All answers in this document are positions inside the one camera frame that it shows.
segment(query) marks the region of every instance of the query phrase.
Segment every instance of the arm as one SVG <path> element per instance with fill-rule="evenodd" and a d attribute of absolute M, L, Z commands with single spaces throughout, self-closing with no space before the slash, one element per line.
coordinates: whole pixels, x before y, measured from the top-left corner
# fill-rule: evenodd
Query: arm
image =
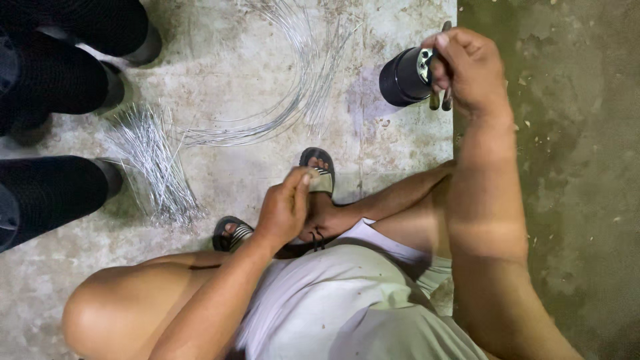
<path fill-rule="evenodd" d="M 251 295 L 276 251 L 301 230 L 307 215 L 308 168 L 295 168 L 269 189 L 253 236 L 180 310 L 151 360 L 212 360 L 224 355 Z"/>
<path fill-rule="evenodd" d="M 447 206 L 458 310 L 471 338 L 502 359 L 580 359 L 534 291 L 513 113 L 495 44 L 465 29 L 425 40 L 433 68 L 468 117 Z"/>

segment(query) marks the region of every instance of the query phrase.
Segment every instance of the sandal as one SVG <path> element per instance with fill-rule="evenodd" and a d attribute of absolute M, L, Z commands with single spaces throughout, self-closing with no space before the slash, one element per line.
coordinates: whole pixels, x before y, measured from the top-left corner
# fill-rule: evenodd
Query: sandal
<path fill-rule="evenodd" d="M 222 235 L 226 231 L 227 224 L 237 225 L 236 230 L 231 233 L 231 239 Z M 215 251 L 235 252 L 251 235 L 253 235 L 253 228 L 246 222 L 237 217 L 223 217 L 218 221 L 213 231 L 213 249 Z"/>
<path fill-rule="evenodd" d="M 318 171 L 320 176 L 311 181 L 311 184 L 309 184 L 309 192 L 324 192 L 331 197 L 333 195 L 333 189 L 335 188 L 335 170 L 333 169 L 331 156 L 322 149 L 309 147 L 307 150 L 304 150 L 302 156 L 300 156 L 300 166 L 308 166 L 307 164 L 309 164 L 311 158 L 316 158 L 329 164 L 329 169 L 313 167 Z"/>

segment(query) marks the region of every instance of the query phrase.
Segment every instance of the concrete floor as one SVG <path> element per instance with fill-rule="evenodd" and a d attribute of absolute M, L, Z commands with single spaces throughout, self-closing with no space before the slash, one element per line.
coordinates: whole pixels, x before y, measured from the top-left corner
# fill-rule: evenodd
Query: concrete floor
<path fill-rule="evenodd" d="M 639 359 L 640 2 L 458 8 L 506 64 L 536 291 L 587 360 Z"/>
<path fill-rule="evenodd" d="M 288 89 L 292 57 L 286 39 L 256 13 L 230 0 L 143 4 L 165 48 L 153 64 L 124 71 L 128 99 L 171 107 L 177 124 L 205 126 L 207 119 L 266 108 Z M 322 4 L 308 1 L 311 9 L 327 9 L 330 20 L 343 15 L 364 22 L 349 43 L 344 78 L 336 78 L 329 132 L 309 138 L 298 124 L 249 147 L 183 149 L 188 180 L 211 212 L 198 223 L 199 235 L 145 229 L 131 194 L 123 193 L 88 217 L 0 254 L 1 359 L 75 359 L 63 342 L 60 316 L 81 281 L 104 267 L 211 247 L 209 236 L 224 215 L 255 224 L 265 191 L 282 180 L 306 147 L 332 155 L 334 199 L 342 203 L 452 158 L 451 113 L 433 112 L 428 104 L 401 110 L 388 105 L 378 90 L 378 74 L 397 53 L 440 30 L 445 20 L 455 21 L 456 1 L 352 0 L 337 9 Z M 238 63 L 250 65 L 237 69 Z M 53 115 L 44 141 L 25 148 L 2 139 L 0 156 L 113 154 L 100 130 L 103 121 L 97 114 Z"/>

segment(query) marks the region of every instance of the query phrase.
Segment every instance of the person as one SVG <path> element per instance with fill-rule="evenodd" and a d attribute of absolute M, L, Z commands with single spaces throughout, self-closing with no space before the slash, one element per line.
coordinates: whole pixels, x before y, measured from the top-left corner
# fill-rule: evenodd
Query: person
<path fill-rule="evenodd" d="M 91 360 L 580 359 L 529 279 L 497 47 L 463 28 L 422 47 L 440 51 L 436 85 L 451 88 L 468 119 L 457 163 L 338 207 L 333 163 L 309 149 L 308 166 L 269 189 L 255 230 L 220 222 L 216 247 L 233 252 L 163 256 L 89 277 L 65 306 L 69 346 Z M 273 260 L 295 237 L 316 250 Z M 455 321 L 428 299 L 451 271 Z"/>

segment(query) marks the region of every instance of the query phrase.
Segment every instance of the bundle of cut wire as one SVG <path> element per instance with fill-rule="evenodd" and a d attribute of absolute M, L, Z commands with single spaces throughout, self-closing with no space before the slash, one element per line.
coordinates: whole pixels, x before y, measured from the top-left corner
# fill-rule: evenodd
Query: bundle of cut wire
<path fill-rule="evenodd" d="M 150 227 L 191 227 L 209 213 L 182 169 L 171 110 L 133 104 L 110 118 L 106 137 L 119 152 L 138 207 Z"/>
<path fill-rule="evenodd" d="M 309 135 L 320 137 L 326 131 L 328 125 L 324 124 L 324 116 L 333 80 L 344 57 L 347 41 L 358 27 L 353 28 L 349 22 L 339 19 L 335 29 L 332 29 L 332 25 L 327 22 L 325 44 L 324 47 L 319 47 L 307 8 L 296 0 L 290 1 L 292 6 L 287 0 L 249 4 L 250 8 L 279 26 L 292 47 L 296 72 L 289 91 L 276 104 L 260 113 L 241 119 L 214 120 L 249 121 L 248 124 L 227 129 L 183 129 L 183 141 L 188 146 L 237 146 L 258 143 L 288 130 L 300 119 L 305 119 Z"/>

